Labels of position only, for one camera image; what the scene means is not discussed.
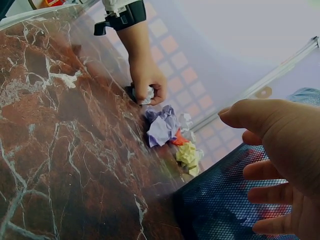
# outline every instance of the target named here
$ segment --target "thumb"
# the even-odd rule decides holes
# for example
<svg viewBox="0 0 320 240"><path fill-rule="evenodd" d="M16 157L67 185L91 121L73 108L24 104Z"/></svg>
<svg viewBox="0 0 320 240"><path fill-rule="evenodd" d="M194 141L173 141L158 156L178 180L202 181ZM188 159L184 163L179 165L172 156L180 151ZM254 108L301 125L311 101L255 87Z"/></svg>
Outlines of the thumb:
<svg viewBox="0 0 320 240"><path fill-rule="evenodd" d="M139 80L134 82L135 98L137 102L142 102L148 96L147 81Z"/></svg>
<svg viewBox="0 0 320 240"><path fill-rule="evenodd" d="M221 110L220 119L232 128L247 129L263 139L291 102L280 99L243 99Z"/></svg>

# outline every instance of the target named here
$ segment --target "mesh bag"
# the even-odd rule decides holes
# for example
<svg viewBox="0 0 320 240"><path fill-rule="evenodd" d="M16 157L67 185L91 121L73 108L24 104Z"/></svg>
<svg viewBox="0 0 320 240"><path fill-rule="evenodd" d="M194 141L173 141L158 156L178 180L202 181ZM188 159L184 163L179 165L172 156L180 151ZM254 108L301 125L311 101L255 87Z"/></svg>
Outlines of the mesh bag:
<svg viewBox="0 0 320 240"><path fill-rule="evenodd" d="M288 99L320 106L320 91L302 88ZM238 148L174 194L177 221L187 240L297 240L292 235L267 236L252 231L261 219L290 213L291 206L252 204L247 199L253 187L285 183L285 180L247 181L246 165L267 160L262 146L241 144Z"/></svg>

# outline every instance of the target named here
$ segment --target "white wall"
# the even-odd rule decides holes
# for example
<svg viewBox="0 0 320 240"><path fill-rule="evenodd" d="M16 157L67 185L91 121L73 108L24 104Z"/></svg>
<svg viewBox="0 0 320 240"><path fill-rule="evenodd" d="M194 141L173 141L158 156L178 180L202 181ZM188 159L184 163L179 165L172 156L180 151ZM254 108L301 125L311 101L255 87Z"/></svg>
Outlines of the white wall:
<svg viewBox="0 0 320 240"><path fill-rule="evenodd" d="M14 16L17 14L25 13L28 11L32 11L32 7L30 6L28 0L15 0L15 2L10 7L9 11L7 12L6 16Z"/></svg>

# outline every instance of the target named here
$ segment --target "white crumpled paper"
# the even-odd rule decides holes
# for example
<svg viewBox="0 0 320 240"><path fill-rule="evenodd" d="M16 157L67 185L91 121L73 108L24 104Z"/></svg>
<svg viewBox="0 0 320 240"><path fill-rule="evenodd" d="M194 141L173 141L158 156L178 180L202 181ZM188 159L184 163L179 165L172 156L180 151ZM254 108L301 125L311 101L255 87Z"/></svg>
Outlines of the white crumpled paper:
<svg viewBox="0 0 320 240"><path fill-rule="evenodd" d="M134 97L136 97L136 91L135 89L132 90L132 94ZM151 99L153 99L155 97L155 90L153 87L148 86L148 93L147 93L147 97L146 99L140 103L140 105L148 105L151 103Z"/></svg>
<svg viewBox="0 0 320 240"><path fill-rule="evenodd" d="M178 121L180 123L180 131L182 136L192 142L193 144L196 144L196 136L193 131L190 130L191 126L194 124L192 122L192 118L189 113L182 113Z"/></svg>

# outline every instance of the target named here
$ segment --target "finger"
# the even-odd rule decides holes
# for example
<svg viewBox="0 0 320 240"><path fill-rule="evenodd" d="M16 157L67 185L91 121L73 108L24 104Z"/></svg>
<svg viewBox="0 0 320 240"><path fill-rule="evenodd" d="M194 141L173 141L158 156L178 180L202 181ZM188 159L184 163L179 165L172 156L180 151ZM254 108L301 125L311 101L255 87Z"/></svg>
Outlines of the finger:
<svg viewBox="0 0 320 240"><path fill-rule="evenodd" d="M258 161L245 166L243 169L243 177L246 180L252 181L283 179L270 160Z"/></svg>
<svg viewBox="0 0 320 240"><path fill-rule="evenodd" d="M294 234L291 224L291 214L256 222L252 230L257 234L280 235Z"/></svg>
<svg viewBox="0 0 320 240"><path fill-rule="evenodd" d="M245 144L248 144L248 145L252 145L252 146L262 145L261 138L248 130L242 134L242 140Z"/></svg>
<svg viewBox="0 0 320 240"><path fill-rule="evenodd" d="M267 130L283 116L290 102L280 99L243 99L218 114L233 128L245 128L263 138Z"/></svg>
<svg viewBox="0 0 320 240"><path fill-rule="evenodd" d="M135 99L137 102L145 100L148 96L148 84L147 81L136 81L134 83Z"/></svg>
<svg viewBox="0 0 320 240"><path fill-rule="evenodd" d="M254 187L248 192L248 200L253 204L293 204L293 187L289 183L275 186Z"/></svg>
<svg viewBox="0 0 320 240"><path fill-rule="evenodd" d="M154 84L152 87L154 88L154 97L151 99L150 105L154 106L166 100L167 87L159 84Z"/></svg>

